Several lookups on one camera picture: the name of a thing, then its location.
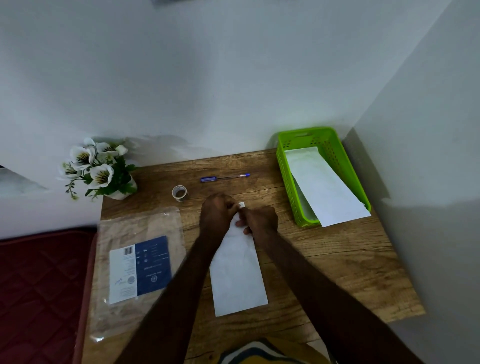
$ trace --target white flower pot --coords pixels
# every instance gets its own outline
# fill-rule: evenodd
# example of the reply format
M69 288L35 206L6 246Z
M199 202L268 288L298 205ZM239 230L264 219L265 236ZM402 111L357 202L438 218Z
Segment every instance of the white flower pot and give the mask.
M132 187L136 190L138 188L137 187L137 182L135 182L133 177L130 177L130 178L131 179L130 179L130 182L128 182L128 184L132 185ZM123 194L120 191L115 191L114 193L107 195L107 197L113 198L114 200L123 200L123 199L127 198L128 196L130 196L131 194L134 194L134 193L135 192L132 192L130 194Z

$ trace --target person's left arm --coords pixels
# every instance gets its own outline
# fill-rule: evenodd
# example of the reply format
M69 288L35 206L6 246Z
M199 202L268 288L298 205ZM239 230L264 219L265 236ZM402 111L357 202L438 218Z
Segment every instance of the person's left arm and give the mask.
M205 276L239 208L223 194L206 199L200 236L115 363L183 363Z

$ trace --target yellow shirt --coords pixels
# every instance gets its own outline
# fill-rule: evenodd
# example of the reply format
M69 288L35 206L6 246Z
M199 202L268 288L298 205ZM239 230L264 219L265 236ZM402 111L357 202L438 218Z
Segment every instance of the yellow shirt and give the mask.
M282 339L265 338L250 342L241 348L222 353L213 364L330 364L317 350L307 344L296 344Z

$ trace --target pen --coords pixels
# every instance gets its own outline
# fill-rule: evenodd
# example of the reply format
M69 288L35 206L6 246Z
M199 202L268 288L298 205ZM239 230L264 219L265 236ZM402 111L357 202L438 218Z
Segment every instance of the pen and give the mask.
M231 177L203 177L200 179L200 182L215 182L218 180L230 180L232 178L240 178L240 177L250 177L250 173L239 174L238 176L231 176Z

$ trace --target red mattress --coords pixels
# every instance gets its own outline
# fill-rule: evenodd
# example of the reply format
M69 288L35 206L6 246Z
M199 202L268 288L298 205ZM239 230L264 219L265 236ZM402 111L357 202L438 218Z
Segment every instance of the red mattress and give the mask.
M0 364L72 363L79 327L85 330L94 235L63 231L0 243Z

